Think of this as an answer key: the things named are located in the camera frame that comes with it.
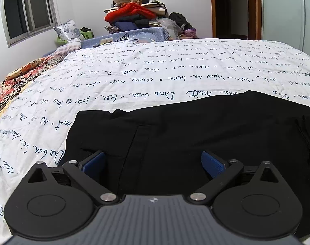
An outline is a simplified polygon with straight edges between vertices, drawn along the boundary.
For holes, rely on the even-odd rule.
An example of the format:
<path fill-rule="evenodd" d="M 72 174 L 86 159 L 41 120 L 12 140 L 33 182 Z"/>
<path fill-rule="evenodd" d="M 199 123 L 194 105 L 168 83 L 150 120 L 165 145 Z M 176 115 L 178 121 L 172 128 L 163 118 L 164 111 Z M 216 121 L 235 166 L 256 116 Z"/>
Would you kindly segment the black pants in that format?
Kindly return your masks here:
<path fill-rule="evenodd" d="M 116 194 L 187 194 L 210 180 L 208 150 L 248 166 L 271 161 L 303 207 L 297 235 L 310 234 L 310 107 L 259 92 L 178 104 L 77 113 L 61 163 L 96 151 L 96 181 Z"/>

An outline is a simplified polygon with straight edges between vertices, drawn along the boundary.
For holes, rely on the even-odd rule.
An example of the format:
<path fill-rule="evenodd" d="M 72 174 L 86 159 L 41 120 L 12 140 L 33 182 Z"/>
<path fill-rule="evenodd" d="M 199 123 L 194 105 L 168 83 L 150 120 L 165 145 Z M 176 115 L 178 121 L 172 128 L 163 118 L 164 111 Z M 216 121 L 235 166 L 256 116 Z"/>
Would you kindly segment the white script print bedspread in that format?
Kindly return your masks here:
<path fill-rule="evenodd" d="M 0 111 L 0 244 L 6 201 L 37 161 L 55 166 L 81 110 L 114 111 L 252 90 L 310 106 L 310 56 L 265 40 L 129 40 L 48 60 Z"/>

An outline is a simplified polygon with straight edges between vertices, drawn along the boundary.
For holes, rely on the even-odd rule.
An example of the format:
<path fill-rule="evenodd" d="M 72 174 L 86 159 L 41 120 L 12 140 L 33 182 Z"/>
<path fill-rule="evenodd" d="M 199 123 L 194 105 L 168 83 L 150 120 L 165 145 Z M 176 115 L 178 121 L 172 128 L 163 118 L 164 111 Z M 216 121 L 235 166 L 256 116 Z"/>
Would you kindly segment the orange floral blanket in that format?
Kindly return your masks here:
<path fill-rule="evenodd" d="M 0 82 L 0 111 L 17 96 L 21 90 L 30 82 L 34 81 L 42 73 L 54 68 L 62 62 L 71 52 L 81 49 L 81 39 L 73 39 L 67 44 L 62 45 L 53 53 L 35 59 L 26 65 L 18 68 L 6 76 Z"/>

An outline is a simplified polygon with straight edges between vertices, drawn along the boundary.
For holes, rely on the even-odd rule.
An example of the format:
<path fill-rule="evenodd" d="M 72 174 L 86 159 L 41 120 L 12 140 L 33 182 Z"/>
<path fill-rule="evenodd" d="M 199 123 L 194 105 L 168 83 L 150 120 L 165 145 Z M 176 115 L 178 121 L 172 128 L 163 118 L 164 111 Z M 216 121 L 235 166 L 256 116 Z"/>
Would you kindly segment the floral pillow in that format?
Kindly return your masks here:
<path fill-rule="evenodd" d="M 70 41 L 73 39 L 81 38 L 81 32 L 72 19 L 56 27 L 53 27 L 53 29 L 57 33 L 58 37 L 63 41 Z"/>

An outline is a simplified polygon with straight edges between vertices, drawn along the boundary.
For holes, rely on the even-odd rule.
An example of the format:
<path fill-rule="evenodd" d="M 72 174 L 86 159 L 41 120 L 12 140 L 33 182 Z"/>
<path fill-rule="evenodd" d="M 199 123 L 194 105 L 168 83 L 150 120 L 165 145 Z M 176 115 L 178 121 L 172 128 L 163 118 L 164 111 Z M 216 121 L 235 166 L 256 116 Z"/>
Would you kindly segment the blue quilted blanket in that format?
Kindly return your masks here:
<path fill-rule="evenodd" d="M 81 50 L 94 49 L 105 54 L 131 53 L 137 44 L 169 41 L 170 35 L 163 27 L 143 28 L 83 40 Z"/>

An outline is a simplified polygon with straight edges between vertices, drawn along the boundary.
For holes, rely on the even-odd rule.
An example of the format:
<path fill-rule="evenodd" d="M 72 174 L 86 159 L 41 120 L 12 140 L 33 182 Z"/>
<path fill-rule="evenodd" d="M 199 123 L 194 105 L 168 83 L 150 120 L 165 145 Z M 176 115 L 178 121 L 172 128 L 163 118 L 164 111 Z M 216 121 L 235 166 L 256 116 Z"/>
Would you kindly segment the pile of clothes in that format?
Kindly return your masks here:
<path fill-rule="evenodd" d="M 162 27 L 168 40 L 196 39 L 196 29 L 180 13 L 169 13 L 166 5 L 158 0 L 113 0 L 105 9 L 104 27 L 110 34 L 143 28 Z"/>

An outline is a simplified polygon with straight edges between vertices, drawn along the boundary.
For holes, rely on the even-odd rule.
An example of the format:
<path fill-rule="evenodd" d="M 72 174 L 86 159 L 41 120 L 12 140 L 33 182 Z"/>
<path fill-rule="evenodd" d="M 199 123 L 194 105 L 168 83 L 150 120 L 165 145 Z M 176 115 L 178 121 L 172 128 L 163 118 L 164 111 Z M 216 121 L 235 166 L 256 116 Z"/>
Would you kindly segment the frosted glass wardrobe door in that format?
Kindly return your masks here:
<path fill-rule="evenodd" d="M 262 0 L 262 39 L 310 56 L 310 0 Z"/>

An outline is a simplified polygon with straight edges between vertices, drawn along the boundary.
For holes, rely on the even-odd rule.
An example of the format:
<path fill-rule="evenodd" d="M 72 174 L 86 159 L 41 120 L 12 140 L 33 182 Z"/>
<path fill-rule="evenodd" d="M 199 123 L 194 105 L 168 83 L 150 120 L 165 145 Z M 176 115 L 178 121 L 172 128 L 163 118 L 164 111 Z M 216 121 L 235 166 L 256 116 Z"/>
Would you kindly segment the window with metal frame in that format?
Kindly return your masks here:
<path fill-rule="evenodd" d="M 0 0 L 0 10 L 10 47 L 58 24 L 54 0 Z"/>

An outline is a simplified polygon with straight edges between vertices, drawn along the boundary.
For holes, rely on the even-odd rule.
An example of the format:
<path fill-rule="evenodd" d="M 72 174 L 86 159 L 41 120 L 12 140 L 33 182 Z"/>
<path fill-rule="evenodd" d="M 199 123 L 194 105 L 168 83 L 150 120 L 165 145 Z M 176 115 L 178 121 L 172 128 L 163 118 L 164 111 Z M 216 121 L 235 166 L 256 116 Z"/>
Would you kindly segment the wooden door frame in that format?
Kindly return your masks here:
<path fill-rule="evenodd" d="M 262 0 L 211 0 L 212 34 L 221 39 L 262 39 Z"/>

